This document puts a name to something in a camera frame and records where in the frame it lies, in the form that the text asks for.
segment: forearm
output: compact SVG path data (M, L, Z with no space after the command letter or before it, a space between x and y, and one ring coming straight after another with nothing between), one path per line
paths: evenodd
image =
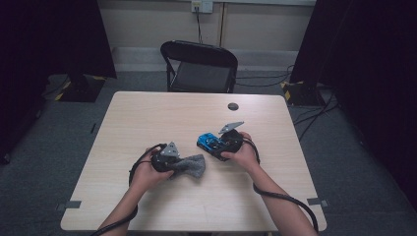
M144 188L129 188L123 196L122 200L120 200L116 208L111 211L107 218L101 223L99 228L117 222L132 213L139 200L144 195L145 191L146 190ZM103 235L126 235L128 227L129 222L126 222L123 225L120 225L119 227L114 228Z
M254 184L261 190L288 195L262 169L256 166L249 170ZM275 226L282 235L317 235L304 212L295 204L271 197L262 196L268 212Z

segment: baseboard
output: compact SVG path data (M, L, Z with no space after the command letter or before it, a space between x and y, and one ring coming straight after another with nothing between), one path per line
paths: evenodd
M251 51L230 49L239 62L239 71L286 71L294 64L298 51ZM165 71L159 48L115 47L112 50L116 71Z

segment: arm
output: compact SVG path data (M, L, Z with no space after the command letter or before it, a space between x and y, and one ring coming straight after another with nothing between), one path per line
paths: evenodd
M241 135L251 139L251 136L246 133L242 132ZM288 195L259 165L250 145L244 143L236 153L223 152L221 155L233 159L242 166L259 189ZM262 196L262 199L273 223L282 235L317 235L310 221L297 205L286 200L265 196Z
M125 193L116 208L111 211L107 218L101 223L99 229L129 215L135 209L139 200L148 189L155 186L158 182L169 178L169 176L173 174L173 171L159 173L154 170L152 165L148 162L150 161L150 156L151 154L149 153L144 157L143 161L146 162L140 164L136 169L128 191ZM103 235L126 235L128 226L129 222L126 222L120 227L110 230Z

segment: controller strap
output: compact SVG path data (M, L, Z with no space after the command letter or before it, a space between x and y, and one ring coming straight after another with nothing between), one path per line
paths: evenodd
M129 186L132 183L133 180L133 176L135 175L135 171L138 168L138 166L144 162L148 162L148 161L142 161L142 159L149 154L151 151L153 151L155 148L161 148L164 149L166 147L166 144L159 144L159 145L155 145L151 148L149 148L147 151L145 151L145 153L143 155L141 155L141 157L139 157L139 159L135 162L135 164L133 164L132 169L129 171ZM120 225L123 225L126 222L131 221L133 218L135 218L135 216L138 214L138 206L136 206L134 208L134 210L132 211L132 213L130 213L128 216L122 218L119 221L116 221L112 224L109 224L107 226L104 226L98 230L96 230L95 232L93 232L90 236L98 236L98 235L102 235L103 233L106 233L114 228L119 227Z
M250 145L254 149L255 155L257 156L257 161L258 161L258 163L261 163L257 147L252 142L252 140L247 139L247 138L243 138L243 142ZM307 213L309 213L309 215L312 219L312 222L313 222L313 227L316 230L316 232L319 232L319 225L318 225L316 216L314 215L313 211L307 205L305 205L303 202L300 202L299 200L294 199L294 198L292 198L291 196L288 196L288 195L283 195L283 194L279 194L279 193L272 193L272 192L267 192L267 191L260 190L255 185L255 183L253 184L253 186L254 186L255 193L257 193L259 195L267 196L267 197L275 198L275 199L287 200L287 201L290 201L293 204L298 205L299 207L302 207Z

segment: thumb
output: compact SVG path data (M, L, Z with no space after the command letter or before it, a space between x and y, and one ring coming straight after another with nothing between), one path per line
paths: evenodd
M229 159L234 159L234 154L233 152L229 152L229 151L223 151L221 153L221 156L225 157L225 158L229 158Z
M171 175L173 175L174 174L174 171L173 170L170 170L170 171L166 171L166 172L163 172L163 174L164 174L164 178L165 179L167 179L167 178L169 178L169 177L171 177Z

